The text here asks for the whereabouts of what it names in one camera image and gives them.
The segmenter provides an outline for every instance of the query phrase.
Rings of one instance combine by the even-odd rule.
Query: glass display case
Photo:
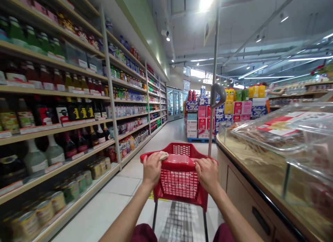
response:
[[[324,241],[333,237],[333,103],[299,103],[233,125],[218,140]]]

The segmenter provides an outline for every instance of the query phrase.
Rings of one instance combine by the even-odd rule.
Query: white floor tile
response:
[[[116,176],[102,189],[102,192],[132,196],[139,182],[140,179]]]

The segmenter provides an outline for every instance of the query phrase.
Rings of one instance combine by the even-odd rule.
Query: aisle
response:
[[[52,242],[97,242],[135,194],[143,177],[140,155],[161,150],[170,142],[187,142],[184,119],[167,123],[142,150],[67,224]],[[208,143],[195,143],[196,149],[208,153]],[[212,145],[212,157],[216,157]],[[148,199],[138,224],[153,224],[154,201]],[[208,198],[207,226],[212,241],[222,218],[212,198]],[[159,241],[204,242],[202,208],[180,202],[159,201],[155,233]]]

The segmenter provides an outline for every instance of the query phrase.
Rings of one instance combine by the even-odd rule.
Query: red pants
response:
[[[140,224],[135,227],[131,242],[157,242],[157,238],[153,229],[148,224]],[[219,226],[213,242],[234,242],[226,223]]]

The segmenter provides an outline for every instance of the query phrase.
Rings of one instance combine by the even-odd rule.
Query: pallet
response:
[[[201,143],[205,143],[205,141],[208,141],[209,142],[209,139],[199,139],[199,138],[187,138],[187,141],[192,143],[192,141],[194,140],[199,140],[201,141]]]

